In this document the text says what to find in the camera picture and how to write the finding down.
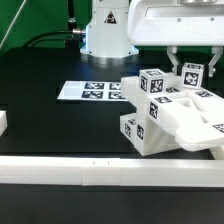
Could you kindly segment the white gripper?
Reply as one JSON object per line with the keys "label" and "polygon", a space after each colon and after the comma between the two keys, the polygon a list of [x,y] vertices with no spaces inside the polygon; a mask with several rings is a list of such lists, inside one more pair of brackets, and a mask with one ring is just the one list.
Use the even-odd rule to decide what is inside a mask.
{"label": "white gripper", "polygon": [[128,38],[135,46],[168,46],[178,74],[177,46],[213,46],[209,76],[223,54],[224,0],[132,0]]}

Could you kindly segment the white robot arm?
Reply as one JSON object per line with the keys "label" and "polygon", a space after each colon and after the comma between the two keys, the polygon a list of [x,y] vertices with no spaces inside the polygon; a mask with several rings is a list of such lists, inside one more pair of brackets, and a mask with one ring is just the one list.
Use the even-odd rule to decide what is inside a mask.
{"label": "white robot arm", "polygon": [[95,62],[122,60],[139,46],[164,46],[177,70],[177,49],[208,46],[208,73],[224,53],[224,0],[92,0],[81,54]]}

